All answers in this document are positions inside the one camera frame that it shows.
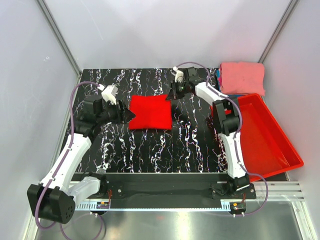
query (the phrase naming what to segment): red plastic bin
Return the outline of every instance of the red plastic bin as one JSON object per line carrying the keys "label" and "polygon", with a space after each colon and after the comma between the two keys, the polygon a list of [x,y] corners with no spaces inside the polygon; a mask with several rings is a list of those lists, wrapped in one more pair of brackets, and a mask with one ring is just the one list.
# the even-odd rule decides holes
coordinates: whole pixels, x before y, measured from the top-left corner
{"label": "red plastic bin", "polygon": [[[249,94],[238,98],[242,114],[241,148],[243,161],[250,173],[257,173],[264,178],[304,165],[273,117],[268,107],[258,94]],[[250,181],[259,180],[250,177]]]}

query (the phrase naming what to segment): cable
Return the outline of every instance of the cable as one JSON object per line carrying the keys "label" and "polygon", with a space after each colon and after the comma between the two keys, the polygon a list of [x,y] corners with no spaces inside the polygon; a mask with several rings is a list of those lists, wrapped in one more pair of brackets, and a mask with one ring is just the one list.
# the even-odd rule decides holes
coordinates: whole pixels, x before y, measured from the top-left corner
{"label": "cable", "polygon": [[178,67],[180,67],[181,65],[184,65],[184,64],[195,64],[195,65],[198,65],[198,66],[204,68],[204,69],[206,70],[206,72],[207,72],[206,87],[207,87],[208,89],[210,89],[212,92],[214,92],[215,94],[217,94],[219,97],[228,100],[228,101],[235,107],[235,109],[236,109],[236,110],[238,111],[238,113],[239,113],[239,127],[238,127],[238,129],[235,131],[235,133],[234,133],[234,135],[233,135],[233,141],[234,141],[234,147],[235,147],[235,155],[236,155],[236,158],[237,158],[237,161],[238,161],[237,163],[240,165],[240,167],[242,168],[242,170],[243,170],[246,174],[248,174],[248,175],[250,175],[250,176],[256,176],[256,177],[259,177],[260,179],[262,179],[262,180],[264,181],[265,191],[266,191],[265,198],[264,198],[264,201],[263,201],[262,205],[261,205],[257,210],[245,214],[246,216],[253,215],[253,214],[259,212],[259,211],[265,206],[265,204],[266,204],[266,202],[267,202],[267,200],[268,200],[268,196],[269,196],[269,188],[268,188],[268,183],[267,183],[266,179],[265,179],[263,176],[261,176],[261,175],[258,174],[258,173],[248,172],[247,169],[246,169],[246,168],[241,164],[241,162],[240,162],[240,158],[239,158],[239,154],[238,154],[237,141],[236,141],[237,133],[240,132],[240,130],[241,130],[241,128],[242,128],[242,125],[243,125],[243,118],[242,118],[242,114],[241,114],[241,112],[240,112],[240,109],[239,109],[238,105],[237,105],[232,99],[229,98],[228,95],[225,95],[225,94],[223,94],[222,92],[219,92],[218,90],[216,90],[215,88],[213,88],[213,87],[209,84],[210,72],[209,72],[209,70],[208,70],[205,66],[203,66],[202,64],[199,64],[199,63],[197,63],[197,62],[194,62],[194,61],[186,61],[186,62],[183,62],[183,63],[177,65],[176,67],[178,68]]}
{"label": "cable", "polygon": [[[102,216],[98,215],[97,213],[95,214],[95,216],[96,216],[96,217],[99,216],[99,219],[100,219],[101,224],[100,224],[99,232],[97,233],[97,235],[96,235],[94,238],[92,238],[92,240],[96,240],[96,239],[99,237],[99,235],[100,235],[101,232],[102,232],[102,228],[103,228],[103,226],[104,226],[104,219],[102,218]],[[62,227],[62,224],[61,224],[61,223],[60,223],[60,230],[61,230],[61,233],[62,233],[62,235],[64,236],[65,239],[67,239],[67,240],[72,240],[72,239],[69,238],[69,237],[67,236],[67,234],[65,233],[64,228]]]}
{"label": "cable", "polygon": [[61,168],[62,164],[64,163],[69,151],[70,151],[70,148],[74,142],[74,134],[75,134],[75,122],[74,122],[74,111],[73,111],[73,99],[74,99],[74,96],[75,96],[75,93],[78,89],[78,87],[82,86],[82,85],[85,85],[85,84],[93,84],[97,87],[99,87],[99,84],[98,83],[95,83],[95,82],[91,82],[91,81],[83,81],[83,82],[80,82],[78,83],[72,90],[71,92],[71,96],[70,96],[70,101],[69,101],[69,111],[70,111],[70,122],[71,122],[71,139],[70,139],[70,143],[68,145],[68,149],[65,151],[62,159],[61,159],[61,162],[59,163],[59,165],[57,166],[57,168],[55,169],[54,173],[52,174],[52,179],[50,179],[48,181],[48,183],[45,185],[44,189],[42,190],[41,194],[40,194],[40,197],[38,199],[38,202],[36,203],[36,207],[35,207],[35,214],[34,214],[34,218],[35,218],[35,224],[37,225],[37,227],[41,230],[48,230],[48,229],[51,229],[56,223],[53,222],[50,226],[47,226],[47,227],[44,227],[40,224],[40,221],[39,221],[39,210],[40,210],[40,205],[41,205],[41,202],[45,196],[45,193],[46,191],[48,190],[50,184],[53,182],[53,179],[55,179],[55,176],[57,175],[59,169]]}

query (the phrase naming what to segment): pink cloth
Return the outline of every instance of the pink cloth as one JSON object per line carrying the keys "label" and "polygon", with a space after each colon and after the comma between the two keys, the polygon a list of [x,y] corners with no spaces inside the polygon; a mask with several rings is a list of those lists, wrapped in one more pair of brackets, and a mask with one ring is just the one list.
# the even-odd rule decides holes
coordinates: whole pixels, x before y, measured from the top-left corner
{"label": "pink cloth", "polygon": [[265,95],[265,67],[262,63],[223,62],[220,68],[222,93]]}

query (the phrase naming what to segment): gray wall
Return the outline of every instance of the gray wall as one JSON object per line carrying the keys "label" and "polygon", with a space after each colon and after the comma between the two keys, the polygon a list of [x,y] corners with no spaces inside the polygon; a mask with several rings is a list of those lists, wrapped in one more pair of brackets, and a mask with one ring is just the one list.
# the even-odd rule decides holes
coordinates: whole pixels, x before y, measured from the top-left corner
{"label": "gray wall", "polygon": [[302,157],[298,180],[320,237],[320,1],[302,0],[267,57],[266,103]]}
{"label": "gray wall", "polygon": [[45,0],[80,68],[259,60],[290,0]]}
{"label": "gray wall", "polygon": [[76,75],[35,0],[0,1],[1,239],[20,240],[27,189],[52,162]]}

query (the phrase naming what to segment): reflective surface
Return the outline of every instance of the reflective surface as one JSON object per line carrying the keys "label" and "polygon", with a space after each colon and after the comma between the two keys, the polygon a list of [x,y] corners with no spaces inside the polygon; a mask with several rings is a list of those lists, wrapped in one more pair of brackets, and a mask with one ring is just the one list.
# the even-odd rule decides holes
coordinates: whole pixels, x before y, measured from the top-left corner
{"label": "reflective surface", "polygon": [[[248,212],[258,207],[248,203]],[[100,228],[100,220],[76,212],[73,223],[64,226],[72,240],[90,240]],[[289,202],[268,202],[257,214],[229,217],[209,212],[107,212],[103,215],[106,233],[98,240],[301,240]],[[36,240],[64,240],[59,226],[38,232]]]}

